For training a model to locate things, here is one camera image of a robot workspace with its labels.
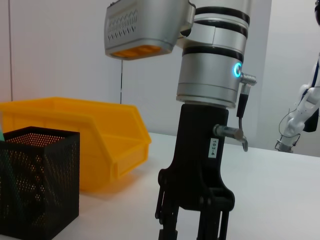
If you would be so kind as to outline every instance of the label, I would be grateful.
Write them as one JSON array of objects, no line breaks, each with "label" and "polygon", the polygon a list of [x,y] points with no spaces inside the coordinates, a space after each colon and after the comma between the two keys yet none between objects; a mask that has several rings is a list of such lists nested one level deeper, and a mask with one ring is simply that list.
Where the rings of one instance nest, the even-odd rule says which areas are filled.
[{"label": "label", "polygon": [[218,145],[219,145],[219,139],[211,138],[210,148],[209,148],[209,156],[208,156],[210,159],[217,158]]}]

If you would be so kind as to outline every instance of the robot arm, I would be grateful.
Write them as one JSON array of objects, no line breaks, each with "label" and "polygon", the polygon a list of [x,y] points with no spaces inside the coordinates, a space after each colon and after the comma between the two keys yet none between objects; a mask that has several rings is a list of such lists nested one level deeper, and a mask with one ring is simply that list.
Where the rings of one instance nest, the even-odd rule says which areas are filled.
[{"label": "robot arm", "polygon": [[301,86],[298,100],[294,105],[294,111],[288,115],[284,132],[275,146],[280,152],[293,153],[292,147],[300,139],[300,135],[306,127],[306,121],[311,117],[318,119],[318,114],[315,116],[314,114],[318,112],[320,107],[319,61],[320,56],[312,70],[313,77],[311,81]]},{"label": "robot arm", "polygon": [[[226,240],[235,196],[221,178],[226,137],[248,150],[241,119],[254,76],[242,73],[252,0],[119,0],[106,13],[106,55],[135,60],[183,48],[172,164],[159,172],[159,240],[177,240],[179,208],[200,214],[197,240]],[[239,128],[227,127],[240,83]]]}]

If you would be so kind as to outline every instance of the black band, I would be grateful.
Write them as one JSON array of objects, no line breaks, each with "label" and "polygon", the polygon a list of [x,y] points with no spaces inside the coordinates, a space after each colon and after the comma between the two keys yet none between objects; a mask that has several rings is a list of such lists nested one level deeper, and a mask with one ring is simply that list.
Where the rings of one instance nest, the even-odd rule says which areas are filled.
[{"label": "black band", "polygon": [[195,15],[199,14],[223,14],[237,17],[246,21],[250,25],[250,17],[242,11],[220,6],[205,6],[195,10]]},{"label": "black band", "polygon": [[188,29],[188,30],[184,30],[182,32],[180,32],[182,36],[185,36],[185,37],[189,37],[189,35],[191,34],[191,28]]},{"label": "black band", "polygon": [[186,54],[217,54],[226,57],[234,58],[240,62],[244,62],[244,55],[230,49],[212,46],[191,46],[183,50],[182,56]]},{"label": "black band", "polygon": [[317,23],[320,25],[320,4],[318,1],[316,2],[314,13],[315,13],[315,19]]},{"label": "black band", "polygon": [[246,38],[248,38],[248,30],[243,26],[239,26],[234,23],[219,21],[219,20],[198,20],[198,21],[195,21],[195,23],[201,24],[201,25],[213,26],[221,29],[228,29],[231,31],[238,32],[244,35]]}]

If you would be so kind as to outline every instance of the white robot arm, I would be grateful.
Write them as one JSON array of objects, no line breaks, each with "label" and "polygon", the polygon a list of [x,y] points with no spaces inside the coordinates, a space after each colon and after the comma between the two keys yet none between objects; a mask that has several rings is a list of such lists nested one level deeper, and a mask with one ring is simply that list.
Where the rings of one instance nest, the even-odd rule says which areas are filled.
[{"label": "white robot arm", "polygon": [[314,114],[318,113],[320,107],[319,61],[320,56],[312,70],[311,81],[301,86],[294,111],[288,114],[284,132],[281,133],[281,139],[277,141],[275,146],[280,152],[293,153],[292,147],[296,146],[299,141],[301,133],[306,127],[306,121],[310,118],[316,118],[314,121],[317,124],[318,114]]}]

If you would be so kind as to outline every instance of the blue indicator light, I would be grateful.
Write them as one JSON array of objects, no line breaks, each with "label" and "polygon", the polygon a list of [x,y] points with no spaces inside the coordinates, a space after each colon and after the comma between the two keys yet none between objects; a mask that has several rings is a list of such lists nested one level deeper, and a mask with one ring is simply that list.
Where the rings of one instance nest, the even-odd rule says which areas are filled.
[{"label": "blue indicator light", "polygon": [[233,69],[233,73],[235,75],[236,78],[240,78],[241,76],[241,70],[240,68],[242,67],[241,63],[237,63],[235,66],[234,66],[234,69]]}]

